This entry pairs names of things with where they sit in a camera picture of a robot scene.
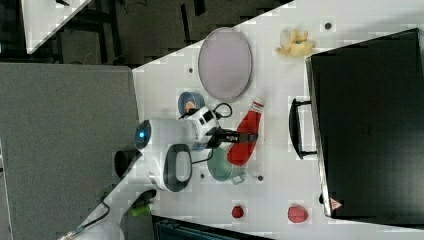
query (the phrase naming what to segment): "red sauce bottle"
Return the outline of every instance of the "red sauce bottle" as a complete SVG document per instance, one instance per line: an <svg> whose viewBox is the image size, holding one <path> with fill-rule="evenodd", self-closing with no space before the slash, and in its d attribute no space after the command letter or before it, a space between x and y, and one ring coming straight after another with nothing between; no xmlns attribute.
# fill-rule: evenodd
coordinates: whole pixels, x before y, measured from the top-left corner
<svg viewBox="0 0 424 240"><path fill-rule="evenodd" d="M257 134L264 106L265 100L263 98L256 97L249 109L249 112L238 126L237 131L240 133ZM234 165L243 166L249 160L253 150L255 150L255 146L256 141L234 144L228 152L228 161Z"/></svg>

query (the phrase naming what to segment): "food item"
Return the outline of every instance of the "food item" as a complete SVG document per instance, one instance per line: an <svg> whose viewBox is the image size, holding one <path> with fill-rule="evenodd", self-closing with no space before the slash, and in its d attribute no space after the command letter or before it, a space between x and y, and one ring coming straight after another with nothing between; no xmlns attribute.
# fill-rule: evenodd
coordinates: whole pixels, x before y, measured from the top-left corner
<svg viewBox="0 0 424 240"><path fill-rule="evenodd" d="M308 212L301 206L292 206L288 211L289 220L293 223L301 223L308 219Z"/></svg>
<svg viewBox="0 0 424 240"><path fill-rule="evenodd" d="M283 30L280 33L280 47L275 50L284 56L302 57L312 53L314 43L308 41L308 32L299 34L296 29L290 35L288 40L288 31Z"/></svg>
<svg viewBox="0 0 424 240"><path fill-rule="evenodd" d="M241 208L240 206L235 206L231 214L234 218L241 218L244 215L243 208Z"/></svg>

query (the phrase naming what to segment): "tabletop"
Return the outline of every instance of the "tabletop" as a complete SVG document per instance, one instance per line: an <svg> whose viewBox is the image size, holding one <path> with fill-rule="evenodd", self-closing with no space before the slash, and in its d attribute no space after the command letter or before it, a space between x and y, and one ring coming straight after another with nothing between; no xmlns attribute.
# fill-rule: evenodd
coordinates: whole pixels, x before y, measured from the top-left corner
<svg viewBox="0 0 424 240"><path fill-rule="evenodd" d="M331 23L326 30L324 25ZM424 29L424 2L297 0L235 26L246 37L252 52L253 70L248 89L233 103L234 114L220 121L236 129L255 96L265 99L256 150L247 163L243 184L217 182L207 164L193 167L193 177L179 193L160 192L154 215L271 239L421 239L419 230L341 221L327 218L318 198L321 193L316 156L300 160L290 142L288 116L293 98L308 99L305 58L284 57L275 52L282 30L308 31L316 51L327 51L394 32ZM177 118L177 99L184 91L202 94L207 106L220 101L203 89L197 71L202 42L133 70L140 121ZM311 110L300 109L305 150L314 149ZM193 153L203 159L208 151ZM246 215L231 216L241 204ZM303 224L287 218L292 204L309 213Z"/></svg>
<svg viewBox="0 0 424 240"><path fill-rule="evenodd" d="M91 0L67 0L65 7L55 0L21 0L27 53L34 53Z"/></svg>

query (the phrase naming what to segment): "black screw hole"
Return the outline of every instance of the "black screw hole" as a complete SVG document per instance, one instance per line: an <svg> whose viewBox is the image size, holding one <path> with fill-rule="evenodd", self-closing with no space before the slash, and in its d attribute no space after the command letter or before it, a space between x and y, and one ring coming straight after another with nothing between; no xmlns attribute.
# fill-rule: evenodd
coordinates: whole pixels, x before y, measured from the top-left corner
<svg viewBox="0 0 424 240"><path fill-rule="evenodd" d="M326 23L325 24L325 29L330 30L333 27L333 25L331 25L331 23Z"/></svg>

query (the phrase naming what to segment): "warning label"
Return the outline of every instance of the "warning label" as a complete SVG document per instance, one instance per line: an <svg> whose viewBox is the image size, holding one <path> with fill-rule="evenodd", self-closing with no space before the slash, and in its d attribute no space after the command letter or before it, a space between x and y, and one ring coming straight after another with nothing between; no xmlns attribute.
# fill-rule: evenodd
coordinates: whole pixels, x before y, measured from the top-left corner
<svg viewBox="0 0 424 240"><path fill-rule="evenodd" d="M333 211L336 210L336 209L338 209L338 208L343 207L343 205L341 203L339 203L338 201L336 201L336 200L334 200L332 198L330 198L330 203L331 203L331 209Z"/></svg>

